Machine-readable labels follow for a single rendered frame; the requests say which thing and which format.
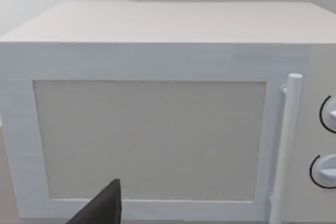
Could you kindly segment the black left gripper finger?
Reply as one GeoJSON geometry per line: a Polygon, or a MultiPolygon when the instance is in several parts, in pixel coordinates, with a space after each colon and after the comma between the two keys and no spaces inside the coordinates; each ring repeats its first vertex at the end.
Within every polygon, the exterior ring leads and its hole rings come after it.
{"type": "Polygon", "coordinates": [[[114,179],[65,224],[120,224],[121,217],[121,182],[114,179]]]}

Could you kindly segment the pale microwave oven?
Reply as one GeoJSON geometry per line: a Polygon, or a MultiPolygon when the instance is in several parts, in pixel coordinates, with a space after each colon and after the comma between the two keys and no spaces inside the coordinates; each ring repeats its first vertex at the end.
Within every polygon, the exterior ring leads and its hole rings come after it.
{"type": "MultiPolygon", "coordinates": [[[[336,190],[309,177],[313,159],[336,153],[336,134],[319,120],[336,96],[336,14],[309,3],[68,2],[12,30],[0,42],[280,43],[308,45],[282,222],[336,224],[336,190]]],[[[285,95],[281,102],[281,126],[285,95]]],[[[268,217],[281,136],[273,149],[268,217]]],[[[246,221],[193,221],[246,222],[246,221]]]]}

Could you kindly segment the white microwave door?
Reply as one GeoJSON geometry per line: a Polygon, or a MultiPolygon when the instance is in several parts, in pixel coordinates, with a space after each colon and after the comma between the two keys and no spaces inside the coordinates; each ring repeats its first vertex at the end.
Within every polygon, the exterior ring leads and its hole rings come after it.
{"type": "Polygon", "coordinates": [[[125,220],[265,221],[280,86],[309,48],[0,42],[19,216],[69,218],[121,178],[125,220]]]}

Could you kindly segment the white microwave knob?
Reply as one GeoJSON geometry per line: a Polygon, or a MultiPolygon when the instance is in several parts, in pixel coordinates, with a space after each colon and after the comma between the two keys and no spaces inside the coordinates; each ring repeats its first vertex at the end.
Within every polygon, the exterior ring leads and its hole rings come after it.
{"type": "Polygon", "coordinates": [[[316,156],[310,164],[309,177],[319,188],[336,190],[336,153],[316,156]]]}
{"type": "Polygon", "coordinates": [[[336,96],[327,96],[319,110],[319,120],[322,127],[336,134],[336,96]]]}

